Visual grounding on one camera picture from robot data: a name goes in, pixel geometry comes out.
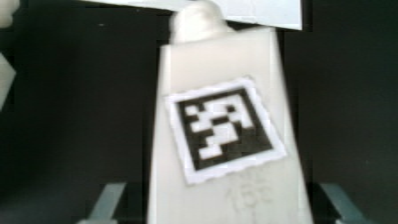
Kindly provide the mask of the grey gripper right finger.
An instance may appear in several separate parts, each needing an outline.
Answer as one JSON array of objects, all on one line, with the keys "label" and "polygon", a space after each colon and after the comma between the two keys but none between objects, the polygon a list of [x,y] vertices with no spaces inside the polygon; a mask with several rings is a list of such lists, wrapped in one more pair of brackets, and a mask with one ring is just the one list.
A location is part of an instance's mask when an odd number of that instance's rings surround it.
[{"label": "grey gripper right finger", "polygon": [[342,186],[335,183],[322,183],[321,186],[338,212],[335,224],[376,224],[374,220],[367,218]]}]

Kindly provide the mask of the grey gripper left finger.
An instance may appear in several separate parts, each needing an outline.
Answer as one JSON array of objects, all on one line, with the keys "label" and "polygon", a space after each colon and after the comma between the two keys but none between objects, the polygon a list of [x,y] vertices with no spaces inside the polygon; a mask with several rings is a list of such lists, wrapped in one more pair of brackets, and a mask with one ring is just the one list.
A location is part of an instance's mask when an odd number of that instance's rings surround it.
[{"label": "grey gripper left finger", "polygon": [[111,183],[106,185],[90,217],[77,224],[118,224],[115,214],[125,188],[125,183]]}]

